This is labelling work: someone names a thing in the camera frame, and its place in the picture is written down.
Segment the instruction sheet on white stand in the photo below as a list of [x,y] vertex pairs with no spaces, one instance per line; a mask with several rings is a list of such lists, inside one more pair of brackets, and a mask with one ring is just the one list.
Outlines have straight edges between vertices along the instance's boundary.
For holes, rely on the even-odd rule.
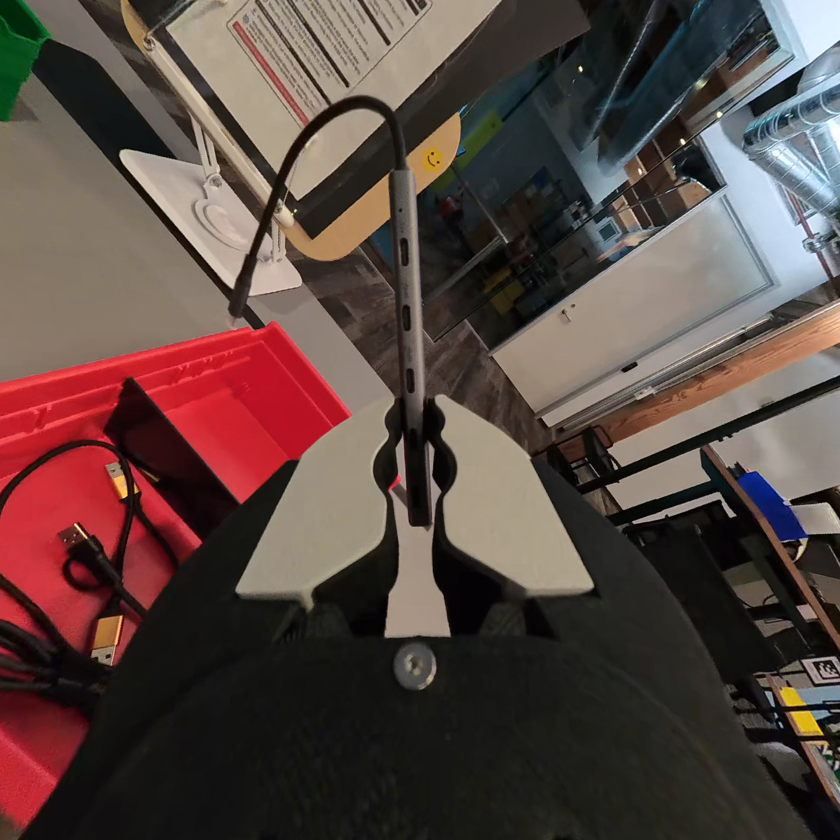
[[[120,6],[122,21],[132,41],[165,79],[189,114],[202,163],[213,162],[215,153],[219,152],[233,167],[250,194],[262,200],[267,199],[270,184],[244,153],[241,144],[223,126],[205,97],[177,65],[162,42],[151,33],[151,27],[146,25],[131,3],[121,1]],[[417,193],[433,183],[454,162],[460,146],[460,136],[461,120],[459,115],[455,114],[410,151],[407,161],[415,174]],[[430,146],[439,148],[445,156],[446,168],[437,174],[426,172],[422,166],[422,152]],[[309,236],[299,221],[287,228],[285,234],[290,243],[303,255],[320,261],[332,261],[347,256],[361,245],[390,215],[387,177],[383,176],[318,236]]]

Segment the wooden ceiling beam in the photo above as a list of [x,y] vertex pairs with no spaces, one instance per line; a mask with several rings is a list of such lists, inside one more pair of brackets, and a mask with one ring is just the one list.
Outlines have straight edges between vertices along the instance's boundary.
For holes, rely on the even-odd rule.
[[573,422],[555,435],[553,445],[568,445],[586,428],[602,430],[617,443],[670,418],[702,406],[765,375],[830,350],[839,342],[839,300],[704,361],[674,383],[640,399],[625,400],[611,412]]

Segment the red plastic bin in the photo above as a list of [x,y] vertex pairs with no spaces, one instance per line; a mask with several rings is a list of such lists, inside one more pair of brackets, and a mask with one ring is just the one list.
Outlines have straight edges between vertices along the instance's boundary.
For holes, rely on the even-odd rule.
[[[238,501],[199,539],[104,433],[127,378],[150,395]],[[293,602],[248,604],[236,585],[305,451],[351,417],[276,324],[241,329],[2,384],[2,813],[32,838],[200,837],[211,794],[235,805],[233,837],[270,837],[242,816],[266,748],[265,700],[248,700],[285,643],[305,637]],[[128,504],[105,466],[118,462]],[[133,521],[133,483],[180,561]],[[147,609],[108,606],[65,582],[59,531],[95,535]],[[124,615],[114,665],[89,657],[92,625]]]

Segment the printed paper sign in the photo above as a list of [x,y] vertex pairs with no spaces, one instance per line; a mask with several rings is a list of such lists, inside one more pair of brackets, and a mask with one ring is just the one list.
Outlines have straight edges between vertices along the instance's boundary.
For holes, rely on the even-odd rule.
[[502,2],[134,2],[189,80],[231,165],[268,197],[291,142],[335,102],[383,100],[407,149],[422,147],[473,98],[470,41]]

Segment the grey usb hub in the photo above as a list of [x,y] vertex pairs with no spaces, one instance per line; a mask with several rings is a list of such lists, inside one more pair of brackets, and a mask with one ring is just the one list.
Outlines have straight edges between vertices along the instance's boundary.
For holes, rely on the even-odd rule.
[[408,167],[393,170],[388,184],[406,508],[410,525],[428,528],[432,524],[432,501],[424,430],[426,377],[414,173]]

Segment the spiral metal air duct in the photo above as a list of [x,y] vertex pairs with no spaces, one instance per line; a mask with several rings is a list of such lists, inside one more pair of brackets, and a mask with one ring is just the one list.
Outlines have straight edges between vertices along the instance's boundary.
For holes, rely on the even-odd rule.
[[742,136],[752,163],[825,216],[839,207],[839,45],[802,73],[797,93],[753,120]]

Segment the yellow block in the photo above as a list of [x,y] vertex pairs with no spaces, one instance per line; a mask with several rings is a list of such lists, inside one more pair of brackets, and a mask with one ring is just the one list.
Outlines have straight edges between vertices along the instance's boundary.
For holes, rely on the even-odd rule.
[[773,689],[776,704],[794,734],[803,740],[823,740],[824,732],[798,691],[782,685]]

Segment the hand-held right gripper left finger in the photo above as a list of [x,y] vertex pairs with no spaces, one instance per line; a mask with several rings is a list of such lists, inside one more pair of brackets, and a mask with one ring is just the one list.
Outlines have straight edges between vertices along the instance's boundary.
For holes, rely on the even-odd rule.
[[316,604],[317,589],[383,545],[398,481],[400,410],[382,397],[320,437],[300,457],[236,594]]

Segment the glass partition wall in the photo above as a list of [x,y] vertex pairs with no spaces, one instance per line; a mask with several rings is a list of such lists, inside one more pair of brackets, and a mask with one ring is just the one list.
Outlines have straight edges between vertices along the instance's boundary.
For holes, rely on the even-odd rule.
[[465,105],[418,197],[424,325],[493,350],[725,182],[699,135],[787,64],[757,1],[581,2],[588,29]]

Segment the white door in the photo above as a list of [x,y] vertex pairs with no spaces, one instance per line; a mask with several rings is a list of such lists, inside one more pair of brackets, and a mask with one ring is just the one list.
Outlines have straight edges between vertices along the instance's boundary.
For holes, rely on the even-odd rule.
[[535,413],[772,288],[720,192],[560,301],[491,356]]

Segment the wooden workbench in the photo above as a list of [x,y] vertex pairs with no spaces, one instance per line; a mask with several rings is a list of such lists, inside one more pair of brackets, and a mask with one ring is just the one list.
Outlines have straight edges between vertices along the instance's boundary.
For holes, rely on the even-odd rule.
[[797,567],[767,518],[711,446],[700,448],[700,465],[714,489],[747,528],[748,534],[741,543],[786,619],[813,653],[837,655],[839,635],[823,598]]

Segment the blue plastic bin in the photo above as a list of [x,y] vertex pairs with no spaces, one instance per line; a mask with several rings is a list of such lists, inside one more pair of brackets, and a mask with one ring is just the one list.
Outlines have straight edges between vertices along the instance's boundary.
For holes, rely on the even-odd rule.
[[738,485],[769,523],[783,543],[807,539],[806,531],[791,506],[757,471],[748,471],[737,478]]

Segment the black bin divider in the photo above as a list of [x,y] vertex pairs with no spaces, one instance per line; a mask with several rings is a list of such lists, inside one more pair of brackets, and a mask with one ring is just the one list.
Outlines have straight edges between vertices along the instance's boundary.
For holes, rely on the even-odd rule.
[[104,433],[199,539],[238,507],[231,491],[134,378],[123,381]]

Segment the green plastic bin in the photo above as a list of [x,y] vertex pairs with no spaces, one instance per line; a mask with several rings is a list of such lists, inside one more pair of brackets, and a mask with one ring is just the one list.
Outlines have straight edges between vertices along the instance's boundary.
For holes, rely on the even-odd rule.
[[24,1],[1,2],[1,121],[10,121],[49,31]]

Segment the black board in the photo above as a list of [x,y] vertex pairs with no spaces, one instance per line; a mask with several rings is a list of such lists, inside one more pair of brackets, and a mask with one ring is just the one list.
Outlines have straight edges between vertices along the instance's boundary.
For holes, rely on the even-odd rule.
[[[414,151],[496,84],[582,36],[589,19],[576,1],[503,1],[398,108],[406,149]],[[393,167],[389,131],[374,118],[374,132],[307,196],[297,196],[297,221],[320,235]]]

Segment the white document stand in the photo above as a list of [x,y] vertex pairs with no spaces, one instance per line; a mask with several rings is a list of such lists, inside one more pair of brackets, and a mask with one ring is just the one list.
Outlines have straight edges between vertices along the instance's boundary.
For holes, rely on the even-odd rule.
[[[258,149],[257,140],[246,131],[246,126],[268,141],[278,140],[285,130],[284,136],[291,142],[310,117],[326,104],[312,85],[310,67],[300,63],[305,57],[301,47],[287,33],[278,34],[267,24],[253,26],[249,16],[245,22],[235,20],[227,26],[225,37],[241,48],[253,64],[254,72],[250,76],[243,71],[234,73],[238,87],[231,103],[226,104],[165,27],[152,29],[151,33],[162,42],[266,178],[269,197],[277,179],[277,167],[269,163],[268,152]],[[263,210],[254,212],[247,208],[235,192],[232,179],[222,173],[219,155],[216,152],[213,162],[202,163],[199,154],[200,162],[194,164],[122,150],[120,160],[187,243],[205,259],[224,288],[233,290]]]

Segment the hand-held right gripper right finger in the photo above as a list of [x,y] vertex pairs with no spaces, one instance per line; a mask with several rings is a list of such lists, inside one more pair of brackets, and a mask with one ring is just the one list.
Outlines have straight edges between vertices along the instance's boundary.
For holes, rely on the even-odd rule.
[[526,451],[438,395],[427,406],[435,533],[444,551],[523,599],[583,595],[594,582]]

